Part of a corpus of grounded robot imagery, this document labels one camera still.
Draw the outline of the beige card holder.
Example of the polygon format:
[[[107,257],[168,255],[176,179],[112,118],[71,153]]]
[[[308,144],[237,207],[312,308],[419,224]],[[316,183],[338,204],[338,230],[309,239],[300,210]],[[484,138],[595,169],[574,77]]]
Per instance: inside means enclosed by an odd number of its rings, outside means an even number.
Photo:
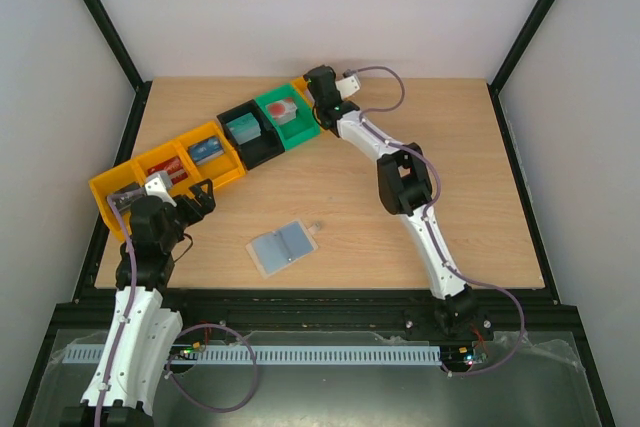
[[[261,276],[269,278],[315,252],[321,229],[320,222],[307,226],[295,220],[252,239],[245,250]]]

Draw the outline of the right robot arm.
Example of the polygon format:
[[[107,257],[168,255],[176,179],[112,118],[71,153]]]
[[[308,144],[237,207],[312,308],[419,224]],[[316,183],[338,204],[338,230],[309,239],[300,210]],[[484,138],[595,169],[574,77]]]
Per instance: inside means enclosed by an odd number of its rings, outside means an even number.
[[[319,125],[375,163],[380,202],[400,218],[425,265],[437,329],[447,338],[460,337],[476,317],[478,303],[438,225],[435,203],[441,182],[432,164],[418,144],[403,144],[386,134],[350,100],[361,87],[355,72],[338,79],[333,68],[321,65],[303,79]]]

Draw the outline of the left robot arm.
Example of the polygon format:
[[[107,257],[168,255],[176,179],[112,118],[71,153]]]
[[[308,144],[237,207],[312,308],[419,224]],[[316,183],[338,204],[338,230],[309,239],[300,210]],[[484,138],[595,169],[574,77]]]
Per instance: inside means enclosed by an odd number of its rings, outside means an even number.
[[[95,373],[79,405],[63,409],[62,426],[151,426],[161,373],[183,321],[163,305],[186,230],[214,211],[213,183],[170,196],[165,174],[143,187],[108,195],[123,229],[111,325]]]

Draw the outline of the blue card stack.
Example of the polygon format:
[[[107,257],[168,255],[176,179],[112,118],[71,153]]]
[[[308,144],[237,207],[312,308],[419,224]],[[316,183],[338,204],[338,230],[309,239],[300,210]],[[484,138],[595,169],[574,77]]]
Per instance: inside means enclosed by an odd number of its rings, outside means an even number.
[[[224,147],[217,136],[211,136],[189,146],[187,152],[195,165],[202,165],[223,155]]]

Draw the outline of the black VIP card stack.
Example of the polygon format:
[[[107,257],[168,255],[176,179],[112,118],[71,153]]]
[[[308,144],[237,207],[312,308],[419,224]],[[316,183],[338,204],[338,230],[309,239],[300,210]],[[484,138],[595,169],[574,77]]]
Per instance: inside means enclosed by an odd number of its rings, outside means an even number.
[[[106,200],[120,215],[124,216],[130,211],[133,202],[144,195],[144,188],[138,183],[132,182],[115,192],[108,194]]]

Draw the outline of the red circle card stack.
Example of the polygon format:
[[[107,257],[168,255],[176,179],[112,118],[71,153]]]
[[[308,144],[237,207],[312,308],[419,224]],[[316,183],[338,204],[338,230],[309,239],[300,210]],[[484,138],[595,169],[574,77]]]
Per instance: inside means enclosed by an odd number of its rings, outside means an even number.
[[[286,97],[266,106],[267,113],[277,125],[285,125],[297,117],[298,107],[292,97]]]

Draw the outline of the yellow bin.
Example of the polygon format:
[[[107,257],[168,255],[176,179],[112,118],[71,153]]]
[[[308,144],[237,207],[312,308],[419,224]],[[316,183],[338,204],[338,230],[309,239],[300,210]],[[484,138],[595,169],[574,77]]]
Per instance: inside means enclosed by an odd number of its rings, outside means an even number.
[[[177,141],[200,177],[211,180],[215,188],[246,175],[237,151],[215,122],[207,122],[181,134]]]
[[[317,117],[316,109],[315,109],[315,100],[311,95],[308,89],[308,83],[303,76],[297,77],[290,81],[291,86],[302,96],[303,100],[308,104],[313,120],[319,126],[319,128],[324,131],[325,127],[322,126],[322,123]]]
[[[129,160],[97,175],[89,181],[90,190],[98,205],[100,215],[118,241],[124,241],[119,222],[109,206],[111,194],[121,194],[140,189],[146,175],[135,160]]]
[[[182,182],[196,182],[201,179],[201,176],[194,167],[193,162],[188,159],[186,149],[176,141],[170,141],[149,151],[143,152],[142,154],[137,155],[134,160],[137,162],[143,173],[149,176],[148,170],[152,166],[174,156],[178,156],[181,159],[183,167],[188,174],[188,178]]]

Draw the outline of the yellow bin far left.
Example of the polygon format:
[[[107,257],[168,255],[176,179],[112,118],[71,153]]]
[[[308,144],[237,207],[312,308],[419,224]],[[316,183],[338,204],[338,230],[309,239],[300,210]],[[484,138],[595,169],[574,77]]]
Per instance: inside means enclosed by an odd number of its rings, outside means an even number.
[[[118,241],[124,241],[119,222],[109,206],[111,194],[121,194],[140,189],[146,175],[135,160],[129,160],[97,175],[89,181],[90,190],[98,205],[100,215]]]

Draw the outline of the black bin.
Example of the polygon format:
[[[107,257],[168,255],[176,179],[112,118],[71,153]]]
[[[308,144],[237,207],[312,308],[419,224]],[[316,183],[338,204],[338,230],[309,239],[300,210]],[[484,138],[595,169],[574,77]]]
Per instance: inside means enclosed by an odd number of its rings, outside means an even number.
[[[227,123],[241,115],[252,113],[258,120],[262,134],[259,138],[239,145],[231,136]],[[276,132],[275,127],[268,121],[255,100],[249,100],[217,115],[224,135],[237,151],[240,160],[247,170],[252,170],[269,160],[283,154],[285,148]]]

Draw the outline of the green bin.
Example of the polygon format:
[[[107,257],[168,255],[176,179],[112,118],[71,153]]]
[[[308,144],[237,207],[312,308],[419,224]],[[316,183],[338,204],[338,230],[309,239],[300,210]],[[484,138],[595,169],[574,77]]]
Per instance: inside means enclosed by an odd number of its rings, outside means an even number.
[[[308,101],[291,83],[261,94],[255,101],[275,127],[286,151],[320,134]]]

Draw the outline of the yellow bin far right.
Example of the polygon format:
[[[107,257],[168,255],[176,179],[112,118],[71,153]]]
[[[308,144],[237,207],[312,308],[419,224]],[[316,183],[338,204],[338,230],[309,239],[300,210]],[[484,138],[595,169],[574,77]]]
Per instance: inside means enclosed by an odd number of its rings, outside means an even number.
[[[319,126],[319,128],[324,131],[325,127],[322,126],[322,123],[317,117],[316,109],[315,109],[315,100],[311,95],[308,89],[308,83],[303,76],[297,77],[290,81],[291,86],[302,96],[303,100],[308,104],[313,120]]]

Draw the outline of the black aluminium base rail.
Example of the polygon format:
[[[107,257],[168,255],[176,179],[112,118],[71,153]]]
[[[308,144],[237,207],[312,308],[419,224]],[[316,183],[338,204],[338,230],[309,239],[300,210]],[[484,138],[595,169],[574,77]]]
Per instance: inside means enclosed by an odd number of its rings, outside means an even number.
[[[492,331],[586,334],[577,308],[560,304],[547,290],[518,289],[516,300],[478,290],[477,320]],[[400,333],[411,340],[435,340],[443,331],[435,319],[436,301],[426,290],[223,290],[177,289],[164,306],[181,313],[187,326],[225,322],[253,330],[373,330]]]

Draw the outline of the left black frame post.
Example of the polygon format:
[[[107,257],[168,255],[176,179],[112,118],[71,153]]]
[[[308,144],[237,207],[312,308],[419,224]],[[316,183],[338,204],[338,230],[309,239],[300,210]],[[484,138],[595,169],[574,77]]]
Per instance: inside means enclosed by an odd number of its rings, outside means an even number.
[[[147,87],[102,0],[82,0],[115,60],[135,92]]]

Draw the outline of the black frame post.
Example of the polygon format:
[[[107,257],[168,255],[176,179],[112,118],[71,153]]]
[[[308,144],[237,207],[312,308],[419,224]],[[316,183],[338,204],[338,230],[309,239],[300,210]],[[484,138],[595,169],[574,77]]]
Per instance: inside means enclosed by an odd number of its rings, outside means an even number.
[[[492,97],[498,96],[506,86],[555,1],[556,0],[536,0],[495,77],[489,84],[489,92]]]
[[[82,0],[115,60],[135,92],[147,87],[102,0]]]

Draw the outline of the right black frame post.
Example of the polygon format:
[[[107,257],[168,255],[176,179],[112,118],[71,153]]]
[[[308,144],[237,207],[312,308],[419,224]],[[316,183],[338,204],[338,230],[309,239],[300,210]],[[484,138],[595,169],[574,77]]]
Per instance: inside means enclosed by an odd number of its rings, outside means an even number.
[[[506,86],[555,1],[556,0],[536,0],[495,77],[489,84],[489,92],[492,97],[498,96]]]

